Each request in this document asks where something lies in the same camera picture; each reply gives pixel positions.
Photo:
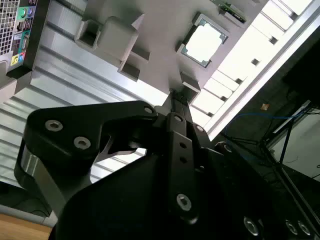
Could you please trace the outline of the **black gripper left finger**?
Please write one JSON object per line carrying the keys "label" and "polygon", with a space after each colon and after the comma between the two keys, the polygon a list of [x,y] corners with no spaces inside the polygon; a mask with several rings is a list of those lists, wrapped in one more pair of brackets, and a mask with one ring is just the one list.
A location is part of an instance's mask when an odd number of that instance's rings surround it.
{"label": "black gripper left finger", "polygon": [[161,107],[125,101],[32,112],[14,169],[18,182],[39,193],[59,219],[78,192],[144,157],[157,157],[166,163],[169,205],[178,204],[180,217],[194,224],[194,149],[179,95],[170,93]]}

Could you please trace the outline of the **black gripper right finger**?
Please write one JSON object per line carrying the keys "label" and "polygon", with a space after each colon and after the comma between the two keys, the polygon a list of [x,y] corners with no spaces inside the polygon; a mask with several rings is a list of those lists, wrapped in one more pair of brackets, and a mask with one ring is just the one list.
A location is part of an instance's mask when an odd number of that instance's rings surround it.
{"label": "black gripper right finger", "polygon": [[270,166],[268,181],[236,148],[212,144],[193,122],[189,100],[178,97],[194,150],[199,216],[182,226],[184,240],[313,240],[316,229],[278,170]]}

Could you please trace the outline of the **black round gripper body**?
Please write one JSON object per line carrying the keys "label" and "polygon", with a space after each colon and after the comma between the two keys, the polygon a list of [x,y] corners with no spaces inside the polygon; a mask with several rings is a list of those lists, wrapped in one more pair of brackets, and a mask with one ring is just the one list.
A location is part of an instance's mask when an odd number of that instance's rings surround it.
{"label": "black round gripper body", "polygon": [[199,215],[189,224],[169,205],[166,163],[143,157],[74,195],[55,225],[57,240],[238,240],[241,220],[232,215],[217,182],[223,156],[208,152],[195,172]]}

